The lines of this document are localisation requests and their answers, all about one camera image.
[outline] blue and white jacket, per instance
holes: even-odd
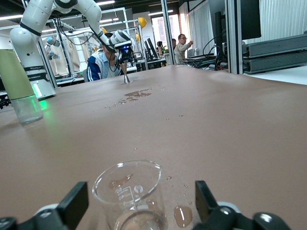
[[[109,60],[104,52],[95,52],[88,58],[87,64],[87,80],[96,81],[100,79],[105,79],[109,73]],[[122,74],[121,69],[116,68],[114,75],[119,76]]]

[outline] man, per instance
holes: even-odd
[[[186,44],[187,38],[184,34],[180,34],[178,36],[178,41],[179,41],[179,43],[175,47],[174,51],[178,53],[179,61],[182,64],[184,62],[184,60],[186,59],[186,57],[185,57],[186,50],[189,49],[191,47],[191,45],[193,45],[194,42],[190,41],[189,43]]]
[[[175,49],[175,47],[176,47],[176,45],[177,45],[176,39],[172,38],[172,42],[173,42],[173,49]]]
[[[105,33],[107,38],[110,38],[112,33]],[[111,78],[122,74],[119,67],[116,66],[117,57],[115,53],[101,45],[102,49],[97,50],[88,58],[87,64],[87,79],[88,81],[96,81],[105,78]]]

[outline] glass beaker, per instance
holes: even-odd
[[[110,230],[167,230],[161,173],[154,162],[126,161],[97,178],[92,191]]]

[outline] white curtain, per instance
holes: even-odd
[[[261,37],[254,43],[301,35],[307,30],[307,0],[260,0]]]
[[[209,1],[204,1],[199,6],[188,13],[189,30],[191,40],[194,41],[192,48],[199,48],[200,55],[205,45],[213,39],[213,29],[210,18]],[[214,40],[204,50],[204,54],[209,53],[214,46]]]

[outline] fluorescent light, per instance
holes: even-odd
[[[98,2],[97,5],[102,6],[102,5],[113,4],[113,3],[115,3],[115,1],[102,1],[102,2]]]
[[[43,30],[43,31],[42,31],[42,33],[45,33],[45,32],[51,32],[51,31],[56,31],[56,29]]]
[[[108,23],[108,22],[111,22],[112,21],[112,19],[105,19],[105,20],[101,20],[101,21],[99,21],[100,23]]]
[[[8,20],[8,19],[14,19],[14,18],[22,18],[22,15],[13,15],[13,16],[6,16],[6,17],[0,17],[1,20]]]
[[[156,12],[156,13],[149,13],[148,14],[148,16],[152,16],[152,15],[158,15],[158,14],[162,14],[163,13],[163,11],[161,11],[161,12]]]

